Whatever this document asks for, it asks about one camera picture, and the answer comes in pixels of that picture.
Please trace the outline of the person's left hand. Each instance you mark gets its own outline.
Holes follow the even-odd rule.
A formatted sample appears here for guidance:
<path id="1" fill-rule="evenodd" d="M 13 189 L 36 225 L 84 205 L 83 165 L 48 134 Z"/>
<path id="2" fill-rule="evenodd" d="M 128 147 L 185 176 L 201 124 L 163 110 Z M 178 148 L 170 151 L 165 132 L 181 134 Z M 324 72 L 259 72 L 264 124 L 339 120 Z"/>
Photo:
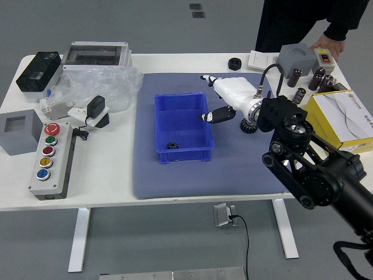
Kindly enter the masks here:
<path id="1" fill-rule="evenodd" d="M 334 58 L 336 62 L 339 60 L 340 54 L 344 51 L 345 48 L 345 41 L 336 41 L 326 37 L 324 34 L 320 36 L 320 38 L 309 47 L 311 51 L 316 48 L 324 48 L 330 51 L 330 54 Z"/>

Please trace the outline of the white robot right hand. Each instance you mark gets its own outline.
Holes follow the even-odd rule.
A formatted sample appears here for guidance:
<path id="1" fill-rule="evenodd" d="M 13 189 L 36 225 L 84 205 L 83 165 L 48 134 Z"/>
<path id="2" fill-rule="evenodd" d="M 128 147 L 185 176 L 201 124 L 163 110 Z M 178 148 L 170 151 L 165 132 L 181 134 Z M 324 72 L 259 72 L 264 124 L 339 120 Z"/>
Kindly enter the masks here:
<path id="1" fill-rule="evenodd" d="M 256 125 L 263 97 L 250 82 L 244 77 L 216 78 L 211 75 L 202 75 L 200 78 L 206 80 L 227 105 L 201 114 L 198 116 L 199 119 L 216 124 L 233 119 L 236 112 L 240 111 L 250 125 Z"/>

